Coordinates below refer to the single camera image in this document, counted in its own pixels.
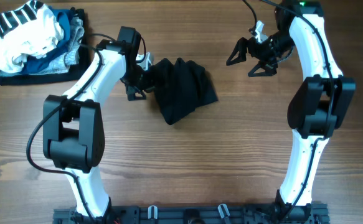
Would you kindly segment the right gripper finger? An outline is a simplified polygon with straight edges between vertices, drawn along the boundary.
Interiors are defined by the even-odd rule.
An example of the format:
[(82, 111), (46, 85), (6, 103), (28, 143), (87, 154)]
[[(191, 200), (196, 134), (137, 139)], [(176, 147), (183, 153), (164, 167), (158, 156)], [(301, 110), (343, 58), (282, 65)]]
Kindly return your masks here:
[(226, 61), (226, 66), (246, 61), (247, 44), (248, 40), (244, 37), (237, 41), (230, 57)]
[(276, 75), (277, 63), (259, 61), (249, 72), (249, 77), (272, 77)]

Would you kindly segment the black t-shirt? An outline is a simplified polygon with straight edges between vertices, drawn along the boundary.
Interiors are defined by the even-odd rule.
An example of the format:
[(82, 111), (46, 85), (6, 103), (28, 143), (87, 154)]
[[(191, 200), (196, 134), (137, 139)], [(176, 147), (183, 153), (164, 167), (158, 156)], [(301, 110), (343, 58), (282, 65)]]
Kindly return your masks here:
[(168, 125), (173, 125), (201, 106), (217, 102), (212, 80), (198, 63), (167, 58), (151, 66), (147, 74), (154, 81), (154, 96)]

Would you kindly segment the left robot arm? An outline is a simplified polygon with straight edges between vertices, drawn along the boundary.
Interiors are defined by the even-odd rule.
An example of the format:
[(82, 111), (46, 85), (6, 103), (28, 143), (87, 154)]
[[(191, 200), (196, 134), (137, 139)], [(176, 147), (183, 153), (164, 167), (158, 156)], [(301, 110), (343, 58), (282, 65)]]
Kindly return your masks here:
[(130, 101), (146, 99), (154, 80), (146, 71), (152, 56), (139, 48), (145, 42), (134, 28), (121, 27), (117, 39), (105, 36), (94, 47), (93, 62), (63, 95), (44, 101), (43, 153), (56, 174), (65, 175), (77, 204), (54, 213), (54, 223), (119, 223), (101, 179), (99, 163), (105, 150), (101, 108), (117, 82)]

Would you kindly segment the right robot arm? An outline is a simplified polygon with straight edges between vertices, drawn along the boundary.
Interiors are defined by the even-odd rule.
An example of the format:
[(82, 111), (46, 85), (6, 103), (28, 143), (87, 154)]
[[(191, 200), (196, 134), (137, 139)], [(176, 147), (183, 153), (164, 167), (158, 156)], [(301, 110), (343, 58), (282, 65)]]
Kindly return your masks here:
[(251, 37), (239, 39), (226, 62), (233, 65), (253, 57), (258, 63), (248, 76), (271, 77), (296, 50), (303, 73), (287, 111), (293, 143), (283, 183), (273, 203), (247, 206), (244, 215), (253, 223), (327, 223), (327, 206), (313, 202), (313, 182), (321, 154), (344, 120), (356, 83), (334, 61), (319, 2), (282, 1), (274, 8), (277, 32), (265, 35), (263, 22), (255, 21)]

